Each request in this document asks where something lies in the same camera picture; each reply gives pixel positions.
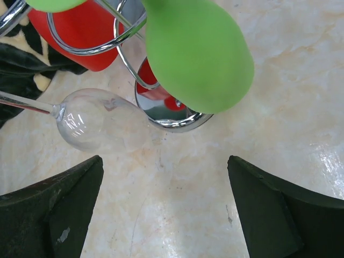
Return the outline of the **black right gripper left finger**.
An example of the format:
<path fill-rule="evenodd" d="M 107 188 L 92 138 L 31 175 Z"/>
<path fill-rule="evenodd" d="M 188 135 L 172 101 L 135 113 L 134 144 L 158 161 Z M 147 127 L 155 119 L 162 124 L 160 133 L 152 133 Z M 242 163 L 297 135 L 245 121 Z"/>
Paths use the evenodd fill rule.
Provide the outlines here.
<path fill-rule="evenodd" d="M 1 257 L 80 257 L 103 175 L 96 155 L 2 195 Z"/>

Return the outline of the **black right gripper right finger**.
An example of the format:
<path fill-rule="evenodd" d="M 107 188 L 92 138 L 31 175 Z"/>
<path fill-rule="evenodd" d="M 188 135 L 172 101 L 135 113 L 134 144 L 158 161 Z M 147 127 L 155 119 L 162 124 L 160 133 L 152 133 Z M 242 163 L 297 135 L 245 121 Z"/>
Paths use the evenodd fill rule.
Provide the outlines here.
<path fill-rule="evenodd" d="M 250 257 L 343 257 L 342 199 L 238 156 L 230 156 L 227 170 Z"/>

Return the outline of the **clear wine glass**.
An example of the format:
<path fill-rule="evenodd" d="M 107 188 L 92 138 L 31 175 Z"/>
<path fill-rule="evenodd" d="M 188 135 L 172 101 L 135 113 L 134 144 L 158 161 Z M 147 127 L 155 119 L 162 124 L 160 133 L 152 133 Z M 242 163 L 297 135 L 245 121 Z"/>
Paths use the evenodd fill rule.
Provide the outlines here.
<path fill-rule="evenodd" d="M 60 104 L 47 104 L 1 92 L 1 103 L 55 118 L 62 138 L 88 153 L 134 151 L 151 138 L 152 128 L 141 109 L 102 89 L 69 94 Z"/>

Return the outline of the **green wine glass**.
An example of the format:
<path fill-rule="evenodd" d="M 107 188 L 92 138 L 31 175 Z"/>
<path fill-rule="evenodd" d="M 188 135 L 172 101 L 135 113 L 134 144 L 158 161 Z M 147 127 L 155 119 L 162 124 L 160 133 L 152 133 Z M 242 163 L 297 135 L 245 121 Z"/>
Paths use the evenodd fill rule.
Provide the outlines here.
<path fill-rule="evenodd" d="M 216 114 L 238 103 L 253 83 L 254 62 L 235 20 L 213 1 L 143 1 L 145 14 L 128 30 L 96 47 L 74 48 L 49 31 L 68 53 L 92 56 L 120 46 L 142 27 L 157 81 L 173 97 L 201 113 Z"/>

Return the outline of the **red wine glass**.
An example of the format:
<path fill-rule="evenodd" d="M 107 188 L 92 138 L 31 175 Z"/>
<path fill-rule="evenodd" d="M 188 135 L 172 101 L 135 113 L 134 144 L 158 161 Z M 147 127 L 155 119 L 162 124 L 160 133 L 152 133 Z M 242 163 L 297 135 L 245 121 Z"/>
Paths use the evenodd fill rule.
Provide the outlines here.
<path fill-rule="evenodd" d="M 33 9 L 29 12 L 28 17 L 34 28 L 53 49 L 88 70 L 102 71 L 118 56 L 116 49 L 93 56 L 70 54 L 53 39 L 45 12 Z M 54 13 L 53 20 L 58 35 L 71 47 L 95 47 L 114 38 L 114 16 L 94 1 L 86 1 L 71 10 Z M 161 86 L 151 90 L 144 88 L 139 82 L 136 83 L 136 86 L 139 95 L 153 101 L 164 101 L 170 110 L 181 111 L 185 107 L 182 103 L 178 105 L 176 99 Z"/>

